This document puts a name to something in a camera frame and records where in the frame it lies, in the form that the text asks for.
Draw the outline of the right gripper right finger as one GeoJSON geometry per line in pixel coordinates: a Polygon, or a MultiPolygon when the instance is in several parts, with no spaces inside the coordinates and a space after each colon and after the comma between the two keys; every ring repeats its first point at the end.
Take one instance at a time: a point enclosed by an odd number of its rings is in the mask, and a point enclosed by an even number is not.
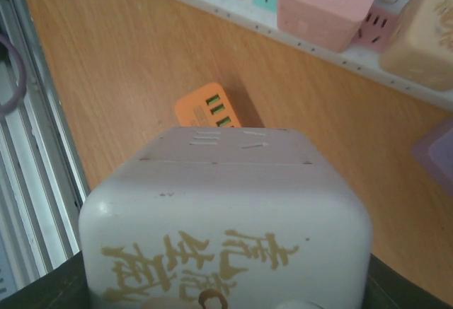
{"type": "Polygon", "coordinates": [[[371,255],[362,307],[364,309],[449,309],[449,304],[415,285],[379,258],[371,255]]]}

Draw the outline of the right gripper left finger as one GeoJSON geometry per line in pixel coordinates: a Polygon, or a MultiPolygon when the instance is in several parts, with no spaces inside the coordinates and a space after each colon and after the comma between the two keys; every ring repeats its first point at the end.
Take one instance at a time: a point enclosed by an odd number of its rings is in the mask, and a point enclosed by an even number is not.
{"type": "Polygon", "coordinates": [[[49,274],[1,300],[1,307],[90,308],[82,253],[77,253],[49,274]]]}

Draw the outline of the white cube socket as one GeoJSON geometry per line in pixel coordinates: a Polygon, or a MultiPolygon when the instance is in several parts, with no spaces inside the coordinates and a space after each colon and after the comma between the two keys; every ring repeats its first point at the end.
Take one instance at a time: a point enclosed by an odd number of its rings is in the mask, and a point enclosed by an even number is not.
{"type": "Polygon", "coordinates": [[[289,129],[168,130],[87,197],[92,308],[360,308],[372,222],[289,129]]]}

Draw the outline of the beige cube socket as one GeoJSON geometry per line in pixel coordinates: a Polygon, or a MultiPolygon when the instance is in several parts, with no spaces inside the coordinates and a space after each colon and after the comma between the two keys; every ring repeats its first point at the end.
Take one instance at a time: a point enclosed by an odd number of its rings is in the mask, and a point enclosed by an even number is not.
{"type": "Polygon", "coordinates": [[[410,0],[379,56],[381,69],[435,91],[452,89],[452,0],[410,0]]]}

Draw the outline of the pink cube socket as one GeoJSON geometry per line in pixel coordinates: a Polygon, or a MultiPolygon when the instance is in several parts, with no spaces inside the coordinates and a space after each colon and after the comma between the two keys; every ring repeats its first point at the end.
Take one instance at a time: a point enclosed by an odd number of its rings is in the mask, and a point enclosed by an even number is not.
{"type": "Polygon", "coordinates": [[[374,0],[277,0],[277,27],[303,41],[342,52],[374,0]]]}

